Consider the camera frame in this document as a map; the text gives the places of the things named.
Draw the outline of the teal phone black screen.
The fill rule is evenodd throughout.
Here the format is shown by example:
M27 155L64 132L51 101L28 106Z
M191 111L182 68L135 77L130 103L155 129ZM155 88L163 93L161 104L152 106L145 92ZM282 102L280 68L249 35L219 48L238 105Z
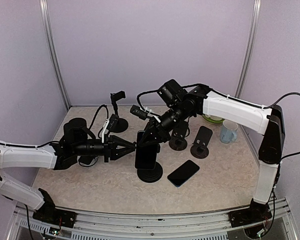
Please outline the teal phone black screen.
M135 168L137 170L153 170L156 165L157 145L139 146L138 143L144 131L137 132L137 146L135 151Z

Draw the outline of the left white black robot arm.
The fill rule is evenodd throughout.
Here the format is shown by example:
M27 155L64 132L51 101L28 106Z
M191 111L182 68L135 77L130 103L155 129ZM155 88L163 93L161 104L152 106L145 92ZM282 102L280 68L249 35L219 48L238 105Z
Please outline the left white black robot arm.
M94 160L103 156L104 161L115 161L135 151L136 144L115 135L96 138L87 127L87 121L78 117L63 127L59 141L42 145L24 145L0 142L0 195L22 202L40 213L48 222L56 222L59 210L47 193L35 189L4 173L5 168L44 168L66 170L79 160Z

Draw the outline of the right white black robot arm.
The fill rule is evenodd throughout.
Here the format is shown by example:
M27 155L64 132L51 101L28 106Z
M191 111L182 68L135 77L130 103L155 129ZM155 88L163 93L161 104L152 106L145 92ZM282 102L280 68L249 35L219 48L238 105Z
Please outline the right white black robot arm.
M232 121L263 136L258 150L258 181L250 207L245 212L250 222L258 221L265 214L282 158L285 131L281 107L249 103L201 83L194 84L193 90L187 91L173 79L156 92L169 110L148 121L138 142L141 147L169 141L170 132L181 121L204 114Z

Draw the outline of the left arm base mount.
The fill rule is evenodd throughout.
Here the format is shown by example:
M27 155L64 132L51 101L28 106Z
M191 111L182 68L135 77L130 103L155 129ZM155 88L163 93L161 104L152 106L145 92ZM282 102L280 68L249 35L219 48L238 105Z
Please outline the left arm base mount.
M42 206L33 213L33 219L60 227L73 228L77 214L52 206Z

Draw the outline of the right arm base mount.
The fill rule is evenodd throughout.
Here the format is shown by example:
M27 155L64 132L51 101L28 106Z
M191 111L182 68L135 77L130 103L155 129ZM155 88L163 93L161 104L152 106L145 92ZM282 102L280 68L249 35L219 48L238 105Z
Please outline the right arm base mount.
M270 210L252 210L250 208L245 208L242 210L231 211L228 213L229 221L231 227L241 227L244 225L254 224L261 221L265 221L266 219L272 218L272 213Z

